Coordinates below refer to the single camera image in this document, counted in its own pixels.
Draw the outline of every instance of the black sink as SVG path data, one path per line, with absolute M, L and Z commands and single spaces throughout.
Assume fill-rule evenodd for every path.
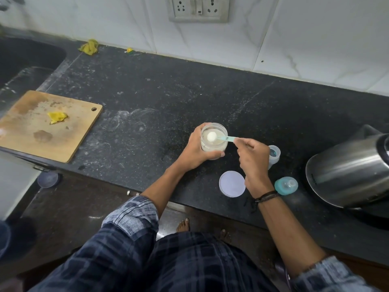
M 64 61 L 57 46 L 28 39 L 0 38 L 0 117 L 26 91 L 36 90 Z

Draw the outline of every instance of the kettle brand logo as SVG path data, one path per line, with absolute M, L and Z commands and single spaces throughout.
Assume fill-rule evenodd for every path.
M 317 185 L 316 180 L 314 178 L 314 175 L 311 173 L 312 180 L 314 181 L 315 185 Z

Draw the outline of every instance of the jar of white powder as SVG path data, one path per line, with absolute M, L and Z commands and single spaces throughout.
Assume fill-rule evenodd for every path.
M 201 148 L 203 151 L 225 151 L 228 141 L 217 139 L 227 137 L 226 128 L 219 123 L 210 123 L 201 130 Z

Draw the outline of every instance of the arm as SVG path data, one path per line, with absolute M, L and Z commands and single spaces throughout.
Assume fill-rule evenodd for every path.
M 234 143 L 238 148 L 240 166 L 246 174 L 245 184 L 251 196 L 259 198 L 273 191 L 274 187 L 268 177 L 269 147 L 249 138 L 239 138 Z M 299 276 L 296 284 L 301 284 L 300 289 L 321 291 L 331 287 L 338 291 L 366 287 L 367 290 L 361 291 L 372 291 L 362 278 L 353 275 L 334 257 L 325 259 L 324 250 L 302 227 L 281 197 L 260 203 L 258 207 L 289 275 L 292 278 Z
M 224 156 L 204 152 L 200 132 L 191 134 L 180 157 L 142 195 L 110 213 L 97 234 L 31 291 L 110 291 L 136 289 L 136 279 L 153 249 L 158 220 L 185 172 L 208 159 Z

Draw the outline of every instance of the jar lid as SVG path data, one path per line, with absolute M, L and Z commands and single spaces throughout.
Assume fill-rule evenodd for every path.
M 220 191 L 230 198 L 243 194 L 246 189 L 244 177 L 236 171 L 224 172 L 219 179 Z

